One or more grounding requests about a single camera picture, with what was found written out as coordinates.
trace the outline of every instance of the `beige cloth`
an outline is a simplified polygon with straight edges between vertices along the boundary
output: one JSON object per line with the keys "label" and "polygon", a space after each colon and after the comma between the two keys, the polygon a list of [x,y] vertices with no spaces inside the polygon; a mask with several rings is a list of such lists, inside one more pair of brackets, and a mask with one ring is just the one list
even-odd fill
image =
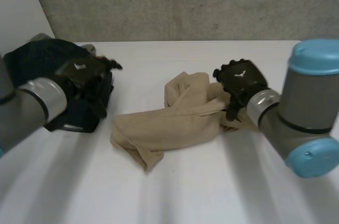
{"label": "beige cloth", "polygon": [[229,94],[221,84],[210,84],[208,74],[183,72],[166,84],[164,109],[118,116],[111,143],[149,171],[163,150],[212,140],[222,131],[257,130],[244,109],[238,115],[242,122],[227,121],[222,110],[228,104]]}

